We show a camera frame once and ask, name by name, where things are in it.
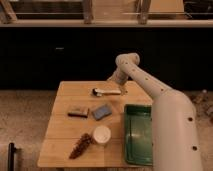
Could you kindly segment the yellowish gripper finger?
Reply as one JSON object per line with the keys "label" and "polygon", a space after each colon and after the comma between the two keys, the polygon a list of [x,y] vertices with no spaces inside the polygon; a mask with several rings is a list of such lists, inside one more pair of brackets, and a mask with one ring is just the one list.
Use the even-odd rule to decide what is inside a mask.
{"label": "yellowish gripper finger", "polygon": [[119,89],[121,91],[121,95],[125,95],[127,93],[126,87],[125,85],[121,85],[119,86]]}

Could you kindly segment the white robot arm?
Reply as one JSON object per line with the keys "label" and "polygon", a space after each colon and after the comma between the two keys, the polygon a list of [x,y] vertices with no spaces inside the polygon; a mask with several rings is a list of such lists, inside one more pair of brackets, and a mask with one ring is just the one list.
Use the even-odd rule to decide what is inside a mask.
{"label": "white robot arm", "polygon": [[134,80],[153,100],[153,171],[204,171],[196,127],[196,108],[190,98],[139,67],[137,53],[116,57],[116,70],[109,77],[126,91]]}

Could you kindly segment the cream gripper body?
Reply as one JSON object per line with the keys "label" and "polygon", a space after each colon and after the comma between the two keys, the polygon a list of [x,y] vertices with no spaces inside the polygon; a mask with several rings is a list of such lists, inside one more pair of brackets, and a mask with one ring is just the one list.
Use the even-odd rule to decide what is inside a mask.
{"label": "cream gripper body", "polygon": [[128,75],[120,69],[116,69],[108,78],[108,81],[114,81],[116,84],[123,86],[128,81]]}

